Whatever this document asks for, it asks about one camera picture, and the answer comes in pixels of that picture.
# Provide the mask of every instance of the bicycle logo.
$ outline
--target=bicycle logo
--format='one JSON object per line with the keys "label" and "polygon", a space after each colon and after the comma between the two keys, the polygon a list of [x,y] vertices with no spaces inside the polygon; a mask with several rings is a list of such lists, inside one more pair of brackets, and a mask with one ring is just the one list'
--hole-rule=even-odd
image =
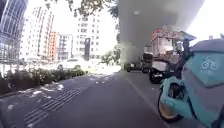
{"label": "bicycle logo", "polygon": [[205,61],[201,64],[201,69],[203,70],[217,70],[218,66],[216,62],[213,62],[210,57],[206,57]]}

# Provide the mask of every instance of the shrub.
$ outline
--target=shrub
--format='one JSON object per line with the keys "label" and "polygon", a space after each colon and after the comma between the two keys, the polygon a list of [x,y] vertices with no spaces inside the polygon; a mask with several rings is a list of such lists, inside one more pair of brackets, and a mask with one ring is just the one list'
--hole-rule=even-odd
{"label": "shrub", "polygon": [[61,80],[69,79],[86,74],[82,70],[29,70],[8,71],[4,78],[0,77],[0,94],[12,91],[25,90],[51,84]]}

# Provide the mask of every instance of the apartment building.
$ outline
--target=apartment building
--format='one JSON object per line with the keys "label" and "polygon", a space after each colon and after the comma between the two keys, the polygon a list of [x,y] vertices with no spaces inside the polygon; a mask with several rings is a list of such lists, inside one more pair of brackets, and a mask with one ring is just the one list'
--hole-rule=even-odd
{"label": "apartment building", "polygon": [[50,43],[48,44],[48,57],[50,58],[50,62],[56,61],[56,46],[59,41],[58,38],[58,32],[51,32]]}
{"label": "apartment building", "polygon": [[25,62],[37,62],[38,56],[39,33],[41,23],[35,16],[25,18],[22,36],[20,40],[19,58]]}
{"label": "apartment building", "polygon": [[77,17],[77,32],[74,37],[74,56],[84,58],[85,40],[90,38],[90,60],[101,59],[100,49],[100,13],[88,17]]}
{"label": "apartment building", "polygon": [[54,15],[46,7],[34,8],[25,20],[20,44],[20,59],[50,62],[51,31]]}
{"label": "apartment building", "polygon": [[57,43],[57,61],[64,61],[73,56],[73,36],[69,34],[59,34]]}

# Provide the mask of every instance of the lane marking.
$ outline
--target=lane marking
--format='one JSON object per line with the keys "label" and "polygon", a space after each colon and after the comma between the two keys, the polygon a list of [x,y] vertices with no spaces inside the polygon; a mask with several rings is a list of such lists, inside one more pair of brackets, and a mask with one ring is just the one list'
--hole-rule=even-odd
{"label": "lane marking", "polygon": [[[143,98],[143,100],[146,102],[146,104],[152,108],[153,112],[159,117],[159,119],[162,120],[157,113],[157,108],[151,102],[149,102],[147,100],[146,96],[137,88],[137,86],[133,82],[131,82],[131,80],[129,80],[128,78],[126,78],[126,80],[134,88],[134,90]],[[163,121],[163,123],[166,128],[171,128],[166,122]]]}

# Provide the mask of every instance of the sky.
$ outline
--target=sky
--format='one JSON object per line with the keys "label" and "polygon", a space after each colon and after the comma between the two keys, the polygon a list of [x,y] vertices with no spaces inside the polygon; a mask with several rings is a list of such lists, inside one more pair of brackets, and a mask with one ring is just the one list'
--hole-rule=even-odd
{"label": "sky", "polygon": [[223,12],[224,0],[205,0],[187,30],[189,34],[197,37],[197,40],[192,41],[191,45],[201,40],[208,40],[210,35],[220,38],[220,33],[224,34]]}

